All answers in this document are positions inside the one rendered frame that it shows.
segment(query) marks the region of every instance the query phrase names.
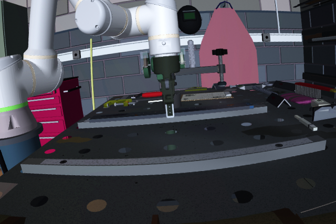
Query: yellow stick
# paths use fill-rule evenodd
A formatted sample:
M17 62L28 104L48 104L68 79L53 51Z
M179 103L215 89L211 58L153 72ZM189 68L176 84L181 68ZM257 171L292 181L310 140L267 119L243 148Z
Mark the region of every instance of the yellow stick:
M93 67L92 67L92 39L90 39L90 63L91 63L91 90L92 90L92 107L95 110L95 91L93 90Z

